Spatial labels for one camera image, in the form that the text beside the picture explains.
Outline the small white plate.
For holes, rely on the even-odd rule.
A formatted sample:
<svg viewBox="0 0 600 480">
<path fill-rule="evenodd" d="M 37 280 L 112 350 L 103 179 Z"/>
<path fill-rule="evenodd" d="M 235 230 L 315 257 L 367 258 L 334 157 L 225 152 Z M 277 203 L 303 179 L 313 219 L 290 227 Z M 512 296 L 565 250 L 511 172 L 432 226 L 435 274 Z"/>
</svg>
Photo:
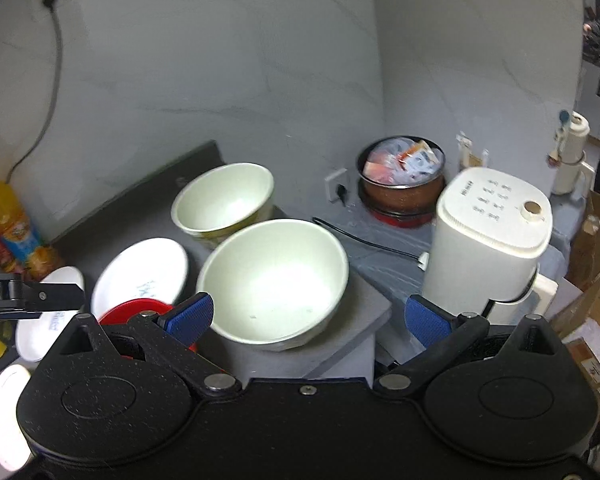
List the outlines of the small white plate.
<svg viewBox="0 0 600 480">
<path fill-rule="evenodd" d="M 186 251 L 175 240 L 141 240 L 115 256 L 99 275 L 92 293 L 92 315 L 102 318 L 133 299 L 173 304 L 186 284 L 188 270 Z"/>
</svg>

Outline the red and black bowl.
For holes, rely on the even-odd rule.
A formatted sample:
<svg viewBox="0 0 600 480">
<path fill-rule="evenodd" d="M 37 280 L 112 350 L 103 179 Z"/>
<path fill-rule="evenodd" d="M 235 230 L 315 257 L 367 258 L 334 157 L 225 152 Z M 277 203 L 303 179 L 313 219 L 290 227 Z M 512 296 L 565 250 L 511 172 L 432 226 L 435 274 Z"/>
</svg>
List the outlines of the red and black bowl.
<svg viewBox="0 0 600 480">
<path fill-rule="evenodd" d="M 98 322 L 102 326 L 123 325 L 129 322 L 133 316 L 140 315 L 142 312 L 154 312 L 159 317 L 176 306 L 171 306 L 170 304 L 150 298 L 132 299 L 111 309 Z M 197 344 L 189 347 L 189 350 L 196 352 Z"/>
</svg>

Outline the cream bowl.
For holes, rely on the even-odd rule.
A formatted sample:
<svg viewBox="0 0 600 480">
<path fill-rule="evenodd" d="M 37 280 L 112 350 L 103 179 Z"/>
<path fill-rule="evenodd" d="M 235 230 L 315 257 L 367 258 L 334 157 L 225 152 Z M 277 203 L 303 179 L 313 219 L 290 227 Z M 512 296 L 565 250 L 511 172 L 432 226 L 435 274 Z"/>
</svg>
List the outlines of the cream bowl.
<svg viewBox="0 0 600 480">
<path fill-rule="evenodd" d="M 348 281 L 348 256 L 336 237 L 311 222 L 276 219 L 219 244 L 197 289 L 212 298 L 215 333 L 279 352 L 326 330 Z"/>
<path fill-rule="evenodd" d="M 215 248 L 241 229 L 272 217 L 272 172 L 251 162 L 209 170 L 186 185 L 171 219 L 197 242 Z"/>
</svg>

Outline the large white plate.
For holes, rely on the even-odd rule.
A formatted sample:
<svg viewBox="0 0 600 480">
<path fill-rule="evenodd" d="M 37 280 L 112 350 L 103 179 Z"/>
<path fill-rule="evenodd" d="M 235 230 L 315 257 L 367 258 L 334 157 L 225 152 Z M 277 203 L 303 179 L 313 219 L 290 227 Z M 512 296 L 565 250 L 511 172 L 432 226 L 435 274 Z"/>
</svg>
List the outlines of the large white plate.
<svg viewBox="0 0 600 480">
<path fill-rule="evenodd" d="M 12 364 L 0 374 L 0 465 L 8 472 L 21 469 L 31 451 L 17 422 L 17 404 L 31 375 L 21 364 Z"/>
</svg>

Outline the orange juice bottle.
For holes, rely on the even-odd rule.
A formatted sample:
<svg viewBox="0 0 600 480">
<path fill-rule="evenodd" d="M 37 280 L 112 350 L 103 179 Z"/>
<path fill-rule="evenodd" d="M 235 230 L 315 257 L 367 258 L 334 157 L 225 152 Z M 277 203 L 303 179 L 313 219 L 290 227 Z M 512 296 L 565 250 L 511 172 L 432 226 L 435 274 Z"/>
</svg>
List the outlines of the orange juice bottle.
<svg viewBox="0 0 600 480">
<path fill-rule="evenodd" d="M 0 239 L 32 278 L 42 280 L 62 266 L 58 252 L 44 242 L 12 187 L 0 181 Z"/>
</svg>

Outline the brown pot with packets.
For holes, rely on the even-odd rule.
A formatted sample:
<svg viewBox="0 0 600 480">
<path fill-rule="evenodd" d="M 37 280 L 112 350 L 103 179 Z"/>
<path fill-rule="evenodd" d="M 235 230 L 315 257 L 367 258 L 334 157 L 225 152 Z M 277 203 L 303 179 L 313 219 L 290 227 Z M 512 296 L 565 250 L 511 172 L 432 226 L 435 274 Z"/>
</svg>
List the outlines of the brown pot with packets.
<svg viewBox="0 0 600 480">
<path fill-rule="evenodd" d="M 358 196 L 376 219 L 416 228 L 434 218 L 445 187 L 445 154 L 420 136 L 390 136 L 358 154 Z"/>
</svg>

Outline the cardboard boxes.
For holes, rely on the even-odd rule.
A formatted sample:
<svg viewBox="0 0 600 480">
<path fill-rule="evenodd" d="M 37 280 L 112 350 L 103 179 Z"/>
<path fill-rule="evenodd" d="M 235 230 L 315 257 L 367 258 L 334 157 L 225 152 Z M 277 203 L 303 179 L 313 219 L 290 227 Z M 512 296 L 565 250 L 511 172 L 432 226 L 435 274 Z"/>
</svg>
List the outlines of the cardboard boxes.
<svg viewBox="0 0 600 480">
<path fill-rule="evenodd" d="M 586 215 L 572 245 L 567 281 L 581 295 L 550 325 L 568 348 L 600 406 L 600 195 L 588 196 Z"/>
</svg>

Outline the white kettle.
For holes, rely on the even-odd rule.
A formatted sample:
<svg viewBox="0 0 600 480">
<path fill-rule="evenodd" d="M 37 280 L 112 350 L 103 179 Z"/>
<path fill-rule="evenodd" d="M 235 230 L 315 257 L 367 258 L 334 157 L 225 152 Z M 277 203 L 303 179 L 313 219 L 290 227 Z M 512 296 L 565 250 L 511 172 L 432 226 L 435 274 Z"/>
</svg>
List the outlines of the white kettle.
<svg viewBox="0 0 600 480">
<path fill-rule="evenodd" d="M 557 169 L 552 187 L 554 195 L 570 195 L 579 183 L 581 195 L 588 196 L 595 169 L 586 161 L 585 147 L 590 125 L 577 112 L 561 110 L 554 134 L 555 146 L 547 156 L 547 165 Z"/>
</svg>

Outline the low wall socket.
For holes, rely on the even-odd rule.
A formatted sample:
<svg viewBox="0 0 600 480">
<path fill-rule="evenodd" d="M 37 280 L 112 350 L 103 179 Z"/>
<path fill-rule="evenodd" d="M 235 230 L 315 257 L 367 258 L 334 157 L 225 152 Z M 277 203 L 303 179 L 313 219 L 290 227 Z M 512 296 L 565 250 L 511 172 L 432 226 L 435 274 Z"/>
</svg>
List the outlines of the low wall socket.
<svg viewBox="0 0 600 480">
<path fill-rule="evenodd" d="M 349 174 L 346 168 L 333 171 L 325 179 L 326 200 L 345 205 L 349 196 Z"/>
</svg>

